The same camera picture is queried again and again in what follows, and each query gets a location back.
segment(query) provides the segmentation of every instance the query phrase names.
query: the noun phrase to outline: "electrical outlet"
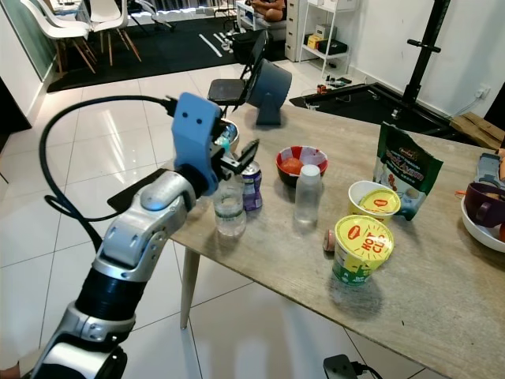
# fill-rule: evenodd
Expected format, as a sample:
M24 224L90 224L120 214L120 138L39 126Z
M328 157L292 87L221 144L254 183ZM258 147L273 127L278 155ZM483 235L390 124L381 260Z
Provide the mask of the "electrical outlet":
M477 97L478 99L485 99L488 96L489 91L491 91L491 87L489 87L487 84L481 83L481 86L475 92L475 97Z

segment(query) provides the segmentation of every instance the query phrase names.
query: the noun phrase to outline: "yellow lid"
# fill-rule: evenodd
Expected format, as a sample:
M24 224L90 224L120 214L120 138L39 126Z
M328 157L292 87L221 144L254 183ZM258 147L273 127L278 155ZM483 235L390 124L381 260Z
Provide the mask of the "yellow lid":
M381 188L364 195L359 206L373 213L396 213L402 202L395 191Z
M335 225L337 243L374 270L389 258L395 241L383 223L370 216L346 216Z

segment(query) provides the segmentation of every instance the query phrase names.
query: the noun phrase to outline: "box on shelf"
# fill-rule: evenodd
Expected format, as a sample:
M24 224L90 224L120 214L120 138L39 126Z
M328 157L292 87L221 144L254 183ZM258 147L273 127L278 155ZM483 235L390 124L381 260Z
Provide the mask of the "box on shelf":
M356 8L357 0L339 0L337 4L337 10L351 10Z
M310 47L311 49L317 50L317 47L319 46L322 40L323 39L321 37L312 34L309 37L309 40L307 41L307 46Z
M314 35L322 37L323 39L328 39L330 38L330 30L331 30L331 24L316 25L316 31L314 32ZM331 38L336 38L336 36L337 36L337 28L334 26L333 36L331 36Z
M328 40L323 39L318 43L317 50L319 50L323 54L326 54L327 45ZM331 40L328 55L341 54L345 52L347 52L347 45L344 42L337 41L336 39Z

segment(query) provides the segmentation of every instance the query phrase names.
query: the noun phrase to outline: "chair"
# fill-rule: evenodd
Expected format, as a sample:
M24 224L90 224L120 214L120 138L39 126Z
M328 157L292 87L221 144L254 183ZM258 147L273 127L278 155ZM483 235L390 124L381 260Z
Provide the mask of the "chair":
M90 49L88 49L87 44L86 48L84 51L81 50L79 44L76 42L76 38L82 38L84 39L85 37L88 36L88 30L86 28L83 28L80 26L81 23L79 24L74 24L77 26L69 26L69 27L64 27L60 28L57 26L53 26L42 14L39 8L35 6L30 0L20 0L21 4L23 4L33 15L33 17L36 19L37 24L39 24L40 29L44 33L45 36L47 36L50 39L55 40L56 44L56 54L57 54L57 59L58 59L58 67L60 70L60 73L62 72L62 53L60 51L60 46L58 44L58 41L60 40L66 40L66 39L71 39L72 44L75 46L77 51L79 51L80 56L84 59L86 64L88 65L89 69L93 72L96 73L95 70L93 69L91 63L88 61L88 58L86 58L86 52L89 53L89 58L92 60L92 62L95 61L95 57L92 55L92 52Z
M116 7L116 9L118 8L116 6L114 0L94 0L94 1L100 1L100 2L104 2L104 3L110 2ZM110 62L111 66L112 66L112 44L110 43L110 30L111 29L116 29L119 36L121 37L121 40L125 44L126 49L129 50L129 46L128 46L128 43L129 43L129 45L131 46L132 51L135 54L135 56L137 57L137 59L140 62L142 62L142 59L140 59L140 56L139 56L139 52L138 52L137 48L135 47L135 45L133 44L132 40L129 38L128 33L126 32L126 30L121 30L121 29L124 29L128 26L128 0L122 0L121 6L122 6L121 16L118 19L112 20L112 21L100 22L98 24L93 25L93 32L100 32L100 46L101 46L102 52L103 52L103 34L102 34L102 32L104 30L109 31L109 32L107 32L107 39L109 42L109 62Z
M238 79L214 79L209 88L207 99L225 107L234 106L234 111L238 106L245 103L245 97L259 68L261 59L264 58L265 51L268 46L268 33L262 32L252 48L251 55L245 63L244 70ZM245 75L251 73L249 79L245 79Z
M80 27L84 28L86 30L91 29L91 25L86 24L85 22L82 21L71 21L71 20L62 20L61 18L57 18L53 11L47 6L44 0L36 0L39 3L40 8L42 8L42 11L46 14L47 20L50 22L50 24L54 26L58 26L59 28L74 28L74 27Z
M90 19L93 22L108 22L121 17L121 12L114 0L89 0Z
M156 2L153 2L152 0L134 0L137 5L140 6L140 9L143 10L144 12L148 12L151 14L151 20L152 22L155 23L155 30L158 28L158 25L165 25L171 32L174 31L175 26L172 25L170 22L165 21L164 19L161 18L161 16L158 13L158 8L156 7ZM147 33L142 24L134 17L132 16L132 20L134 20L137 25L142 28L144 33Z

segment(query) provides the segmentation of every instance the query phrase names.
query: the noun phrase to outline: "floor mat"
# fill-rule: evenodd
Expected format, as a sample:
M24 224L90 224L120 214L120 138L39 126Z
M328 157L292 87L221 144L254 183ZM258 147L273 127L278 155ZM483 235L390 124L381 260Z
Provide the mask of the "floor mat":
M290 99L290 102L296 107L307 108L303 96ZM377 99L368 91L357 92L353 95L336 96L313 103L312 105L317 105L319 112L371 122L372 124L388 122L410 132L427 133L436 128L431 122L427 122L421 116L407 111L402 112L400 119L393 119L391 113L395 109L396 104L386 98ZM450 132L435 133L434 135L445 138L450 134L451 136L448 139L452 141L475 144L466 136L460 133L454 136L452 135L453 133L456 132L451 129Z
M104 52L102 54L99 36L92 33L89 36L89 43L97 53L96 74L86 66L76 49L69 49L68 62L72 69L65 76L51 83L47 91L56 92L237 63L234 55L224 51L221 43L213 36L214 33L224 32L223 21L222 17L178 21L172 23L176 26L173 32L163 26L157 28L153 24L143 25L148 35L139 26L129 27L128 34L135 43L142 62L137 60L132 51L126 50L119 34L112 30L110 32L112 66L109 64L107 34L104 32L103 35ZM216 54L200 35L214 45L222 56ZM267 58L271 61L285 59L284 43L285 41L275 41Z

